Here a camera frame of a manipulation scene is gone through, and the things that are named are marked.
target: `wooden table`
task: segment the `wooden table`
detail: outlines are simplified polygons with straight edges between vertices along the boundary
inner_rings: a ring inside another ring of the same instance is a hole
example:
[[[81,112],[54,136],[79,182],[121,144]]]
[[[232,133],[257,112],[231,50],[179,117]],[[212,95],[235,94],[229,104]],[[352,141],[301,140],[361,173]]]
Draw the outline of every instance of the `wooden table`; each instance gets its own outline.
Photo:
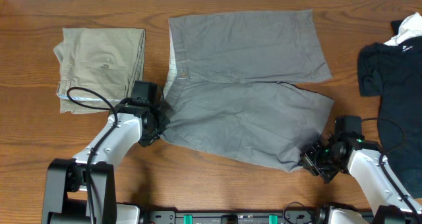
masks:
[[[59,63],[53,48],[63,39],[62,28],[146,29],[144,79],[163,86],[168,18],[312,8],[334,79],[299,87],[336,100],[326,126],[332,132],[338,115],[377,115],[380,98],[359,96],[357,54],[367,44],[388,40],[390,21],[421,6],[422,0],[6,0],[0,13],[0,222],[39,223],[47,166],[56,157],[79,152],[106,122],[105,113],[59,113]],[[365,124],[364,133],[377,139],[375,123]],[[115,181],[118,202],[150,209],[279,210],[292,201],[369,207],[348,175],[323,184],[304,170],[285,173],[162,141],[148,148],[134,146]]]

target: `black t-shirt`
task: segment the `black t-shirt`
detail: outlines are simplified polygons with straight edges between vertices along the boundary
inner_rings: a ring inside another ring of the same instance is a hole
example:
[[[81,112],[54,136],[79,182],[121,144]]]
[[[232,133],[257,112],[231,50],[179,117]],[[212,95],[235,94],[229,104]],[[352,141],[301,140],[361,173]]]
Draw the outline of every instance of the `black t-shirt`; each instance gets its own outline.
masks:
[[[406,132],[406,144],[388,155],[388,163],[414,198],[422,197],[422,36],[399,46],[381,43],[363,48],[357,75],[361,96],[382,96],[379,117],[396,121]],[[402,142],[391,122],[379,121],[384,150]]]

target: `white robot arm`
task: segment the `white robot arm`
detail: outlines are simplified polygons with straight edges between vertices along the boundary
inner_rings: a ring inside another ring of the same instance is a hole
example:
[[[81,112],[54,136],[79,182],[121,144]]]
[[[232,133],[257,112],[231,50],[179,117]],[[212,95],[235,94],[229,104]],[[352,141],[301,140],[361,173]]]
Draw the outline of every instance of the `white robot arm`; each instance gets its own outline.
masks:
[[[325,182],[330,182],[338,172],[355,178],[375,216],[373,223],[384,223],[386,220],[418,222],[422,206],[410,196],[391,170],[387,157],[380,153],[381,147],[376,142],[364,140],[361,123],[360,117],[338,117],[329,145],[322,146],[318,141],[301,155],[305,168],[313,175],[320,175]],[[316,223],[367,222],[353,208],[334,204],[317,212]]]
[[[74,90],[85,90],[106,101],[86,88]],[[73,101],[69,91],[68,97]],[[164,101],[162,99],[157,104],[156,99],[157,85],[136,81],[131,98],[122,100],[115,107],[106,101],[113,114],[97,137],[72,159],[55,159],[50,163],[43,224],[143,222],[145,214],[138,206],[116,203],[114,172],[134,144],[149,146],[160,139],[166,129],[169,120],[160,111]],[[87,202],[67,197],[68,192],[79,190],[88,192]]]

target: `folded khaki pants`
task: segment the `folded khaki pants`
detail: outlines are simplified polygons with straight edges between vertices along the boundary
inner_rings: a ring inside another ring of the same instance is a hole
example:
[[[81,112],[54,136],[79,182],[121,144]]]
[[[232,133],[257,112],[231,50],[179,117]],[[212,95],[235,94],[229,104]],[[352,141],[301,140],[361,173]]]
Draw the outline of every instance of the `folded khaki pants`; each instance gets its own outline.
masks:
[[[100,112],[73,104],[70,87],[91,89],[116,104],[130,96],[135,80],[142,80],[145,31],[142,29],[63,29],[63,42],[54,48],[60,62],[57,89],[60,112]],[[96,96],[73,91],[72,98],[91,106],[106,107]]]

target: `black wire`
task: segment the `black wire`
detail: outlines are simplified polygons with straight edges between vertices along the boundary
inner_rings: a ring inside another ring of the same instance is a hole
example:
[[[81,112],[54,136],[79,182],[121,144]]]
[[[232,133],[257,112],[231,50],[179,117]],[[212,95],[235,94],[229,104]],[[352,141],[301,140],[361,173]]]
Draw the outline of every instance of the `black wire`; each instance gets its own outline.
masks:
[[[102,99],[103,101],[108,102],[108,101],[107,101],[107,99],[106,99],[106,98],[104,98],[104,97],[102,97],[100,94],[98,94],[98,93],[96,93],[96,92],[94,92],[94,91],[92,91],[92,90],[89,90],[89,89],[86,89],[86,88],[81,88],[81,87],[78,87],[78,86],[74,86],[74,87],[69,88],[69,89],[67,90],[66,95],[67,95],[68,99],[69,99],[71,102],[73,102],[73,103],[75,103],[75,104],[77,104],[77,105],[79,105],[79,106],[85,107],[85,108],[90,108],[90,109],[101,109],[101,110],[110,110],[110,108],[94,107],[94,106],[90,106],[90,105],[84,105],[84,104],[82,104],[82,103],[79,103],[79,102],[75,101],[75,100],[71,97],[71,95],[70,95],[70,92],[71,92],[71,91],[73,91],[73,90],[83,90],[83,91],[85,91],[85,92],[89,92],[89,93],[91,93],[91,94],[94,94],[94,95],[98,96],[98,97],[99,97],[100,99]]]
[[[379,117],[372,117],[372,118],[367,118],[367,119],[362,119],[362,122],[365,121],[388,121],[390,123],[392,123],[393,125],[396,125],[403,134],[403,139],[402,142],[400,144],[398,144],[397,146],[394,146],[393,148],[389,149],[388,151],[382,152],[380,157],[379,157],[379,163],[382,169],[382,172],[384,173],[384,175],[387,177],[388,181],[390,181],[391,185],[394,187],[394,189],[396,189],[398,195],[400,196],[400,198],[406,203],[406,205],[409,207],[409,209],[415,214],[416,220],[418,222],[418,224],[422,224],[422,218],[419,216],[418,212],[416,211],[415,207],[410,203],[410,201],[408,200],[409,196],[403,194],[403,192],[400,190],[400,188],[397,186],[397,184],[393,181],[393,179],[391,178],[390,174],[388,174],[387,169],[384,166],[384,162],[382,161],[382,159],[384,158],[384,156],[386,156],[387,154],[403,147],[406,144],[406,132],[404,131],[404,129],[394,120],[392,119],[387,119],[387,118],[379,118]]]
[[[305,205],[303,205],[303,204],[301,204],[300,202],[291,202],[291,203],[289,203],[288,205],[286,205],[285,207],[284,207],[284,209],[283,209],[283,218],[284,218],[284,220],[285,221],[287,221],[289,224],[293,224],[289,219],[287,219],[286,218],[286,210],[287,210],[287,208],[290,206],[290,205],[292,205],[292,204],[299,204],[300,206],[302,206],[302,207],[304,207],[304,208],[306,208],[305,207]],[[308,211],[308,210],[306,210],[306,212],[307,213],[309,213],[309,215],[311,215],[311,217],[313,216],[313,214],[310,212],[310,211]]]
[[[71,96],[70,96],[70,92],[73,90],[82,90],[85,92],[89,92],[97,97],[99,97],[100,99],[102,99],[108,106],[109,108],[101,108],[101,107],[93,107],[93,106],[89,106],[89,105],[84,105],[81,104],[77,101],[75,101]],[[110,104],[110,102],[108,102],[108,100],[101,96],[100,94],[86,89],[86,88],[81,88],[81,87],[77,87],[74,86],[72,88],[69,88],[67,90],[67,97],[69,98],[69,100],[77,105],[83,106],[83,107],[87,107],[90,109],[101,109],[101,110],[111,110],[113,112],[114,115],[114,122],[111,126],[111,128],[98,140],[98,142],[95,144],[95,146],[93,148],[91,148],[90,150],[90,155],[88,156],[88,160],[86,161],[86,192],[88,193],[88,205],[90,208],[90,220],[91,220],[91,224],[95,224],[96,223],[96,219],[95,219],[95,213],[94,213],[94,201],[92,200],[92,191],[91,191],[91,170],[90,170],[90,164],[92,161],[92,158],[94,158],[94,156],[97,153],[98,148],[100,147],[101,143],[111,134],[111,132],[113,132],[113,130],[117,127],[117,123],[119,121],[119,119],[117,118],[117,113],[116,110],[114,109],[114,107],[112,106],[112,104]]]

